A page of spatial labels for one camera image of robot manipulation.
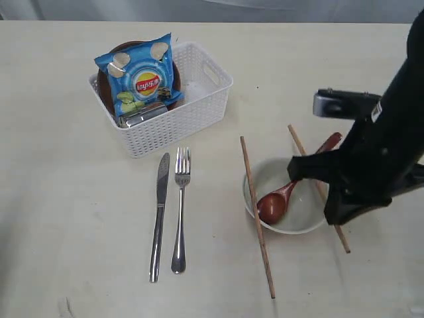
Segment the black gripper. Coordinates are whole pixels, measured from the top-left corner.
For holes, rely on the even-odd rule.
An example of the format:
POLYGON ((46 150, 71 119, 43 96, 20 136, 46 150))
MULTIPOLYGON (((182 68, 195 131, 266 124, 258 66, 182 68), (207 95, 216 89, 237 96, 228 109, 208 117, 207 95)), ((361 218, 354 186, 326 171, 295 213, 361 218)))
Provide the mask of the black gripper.
POLYGON ((399 155, 356 156, 332 150, 294 156, 288 164, 291 180, 329 184, 324 208, 329 225, 344 225, 355 217, 387 205, 392 198, 423 187, 423 166, 399 155))

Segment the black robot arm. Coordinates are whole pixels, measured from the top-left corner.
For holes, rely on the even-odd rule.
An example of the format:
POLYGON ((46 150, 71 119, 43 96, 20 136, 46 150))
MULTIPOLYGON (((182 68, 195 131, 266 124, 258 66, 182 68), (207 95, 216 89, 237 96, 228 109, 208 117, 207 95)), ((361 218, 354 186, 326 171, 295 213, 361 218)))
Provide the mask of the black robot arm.
POLYGON ((387 207, 395 196, 423 186, 423 15, 407 37, 407 56, 383 95, 319 89, 318 117, 351 119, 336 150, 294 156, 291 180, 319 180, 329 186, 324 208, 330 225, 387 207))

